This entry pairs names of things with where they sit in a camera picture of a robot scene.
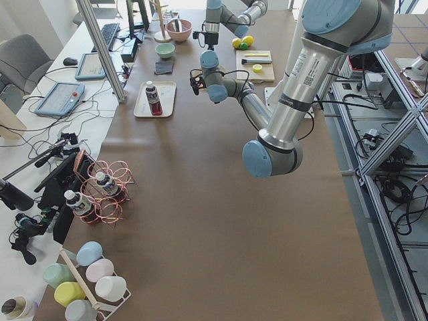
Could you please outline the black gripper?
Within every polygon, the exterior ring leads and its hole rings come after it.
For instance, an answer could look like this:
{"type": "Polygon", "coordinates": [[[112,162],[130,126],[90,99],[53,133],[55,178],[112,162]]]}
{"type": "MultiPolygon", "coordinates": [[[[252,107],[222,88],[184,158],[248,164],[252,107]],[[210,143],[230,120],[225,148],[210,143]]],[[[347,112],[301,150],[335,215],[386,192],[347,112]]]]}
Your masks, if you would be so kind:
{"type": "Polygon", "coordinates": [[[214,47],[219,43],[219,34],[205,32],[205,44],[209,50],[214,50],[214,47]]]}
{"type": "Polygon", "coordinates": [[[191,87],[194,94],[199,94],[201,90],[205,89],[205,81],[203,77],[194,77],[191,78],[191,87]]]}

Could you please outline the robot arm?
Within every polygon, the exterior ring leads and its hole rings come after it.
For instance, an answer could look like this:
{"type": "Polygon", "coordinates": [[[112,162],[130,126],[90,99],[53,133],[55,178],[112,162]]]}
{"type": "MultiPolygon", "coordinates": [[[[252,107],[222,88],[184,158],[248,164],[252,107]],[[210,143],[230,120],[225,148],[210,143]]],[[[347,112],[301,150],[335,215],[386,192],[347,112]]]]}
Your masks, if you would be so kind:
{"type": "Polygon", "coordinates": [[[214,50],[219,43],[219,28],[222,24],[236,37],[242,38],[249,27],[268,11],[267,1],[243,1],[247,9],[239,14],[232,13],[221,0],[208,0],[205,11],[203,35],[208,49],[214,50]]]}
{"type": "Polygon", "coordinates": [[[386,48],[392,37],[393,1],[307,1],[294,32],[287,73],[278,85],[273,110],[257,97],[247,80],[227,78],[219,69],[214,47],[219,28],[237,36],[266,14],[266,1],[248,1],[234,15],[221,1],[208,1],[203,35],[208,48],[201,54],[203,83],[214,103],[235,98],[257,128],[255,140],[245,144],[242,159],[257,178],[288,174],[302,162],[296,132],[309,111],[332,64],[348,54],[366,54],[386,48]]]}

